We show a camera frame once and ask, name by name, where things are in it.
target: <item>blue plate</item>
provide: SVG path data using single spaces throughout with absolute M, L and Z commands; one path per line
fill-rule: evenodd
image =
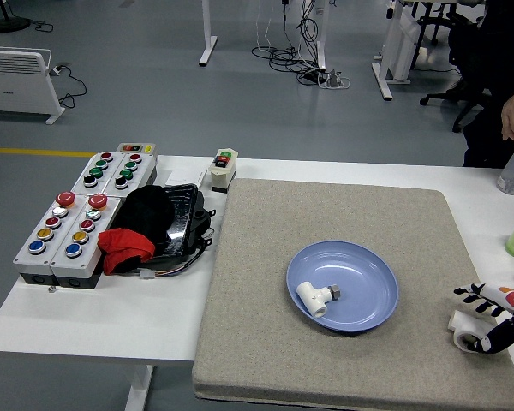
M 335 331 L 370 330 L 386 321 L 397 305 L 398 286 L 392 270 L 377 254 L 352 242 L 322 241 L 303 248 L 291 260 L 286 280 L 299 309 Z M 315 318 L 296 292 L 304 281 L 316 289 L 336 284 L 341 297 L 327 302 L 326 314 Z

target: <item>red cloth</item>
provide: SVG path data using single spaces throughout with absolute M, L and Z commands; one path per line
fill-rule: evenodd
M 155 249 L 150 240 L 131 229 L 103 231 L 99 233 L 97 245 L 106 253 L 103 271 L 107 276 L 112 274 L 118 264 L 131 257 L 140 257 L 143 263 L 148 261 Z

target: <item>gray felt mat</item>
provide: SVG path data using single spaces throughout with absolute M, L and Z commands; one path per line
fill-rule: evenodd
M 235 180 L 194 361 L 202 398 L 395 410 L 513 410 L 508 353 L 465 354 L 447 323 L 478 281 L 442 193 Z M 394 271 L 395 313 L 357 336 L 303 315 L 285 283 L 308 244 L 361 244 Z

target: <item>white desk leg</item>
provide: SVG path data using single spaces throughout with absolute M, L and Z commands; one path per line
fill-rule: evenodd
M 212 23 L 209 15 L 209 0 L 202 0 L 202 8 L 204 12 L 204 40 L 206 41 L 206 49 L 200 59 L 199 65 L 206 66 L 209 57 L 217 43 L 217 36 L 212 36 Z
M 151 384 L 154 366 L 126 366 L 125 373 L 131 382 L 126 411 L 143 411 L 145 409 L 146 395 Z
M 394 16 L 391 18 L 390 25 L 388 26 L 386 41 L 385 45 L 383 46 L 383 58 L 381 59 L 381 63 L 371 63 L 371 67 L 375 74 L 375 79 L 377 80 L 377 84 L 379 84 L 380 92 L 383 95 L 383 99 L 386 101 L 392 100 L 392 93 L 388 87 L 386 76 L 388 74 L 388 69 L 390 68 L 393 58 L 397 52 L 397 47 L 392 43 L 392 40 L 396 36 L 396 31 L 400 30 L 402 11 L 403 3 L 400 3 L 399 1 L 396 2 L 394 7 Z
M 318 40 L 318 67 L 322 71 L 326 71 L 326 33 L 327 25 L 329 21 L 329 8 L 328 2 L 324 4 L 324 14 L 322 15 L 322 30 L 320 34 L 320 40 Z
M 59 118 L 60 115 L 62 115 L 62 113 L 65 112 L 65 108 L 64 107 L 61 107 L 61 112 L 59 114 L 57 114 L 56 116 L 50 116 L 46 121 L 45 123 L 46 124 L 53 124 L 55 122 L 55 120 L 57 118 Z

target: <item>yellow floor line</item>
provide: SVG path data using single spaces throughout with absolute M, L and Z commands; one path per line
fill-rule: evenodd
M 66 152 L 62 150 L 34 150 L 30 148 L 0 147 L 0 154 L 26 154 L 31 156 L 91 157 L 94 152 Z

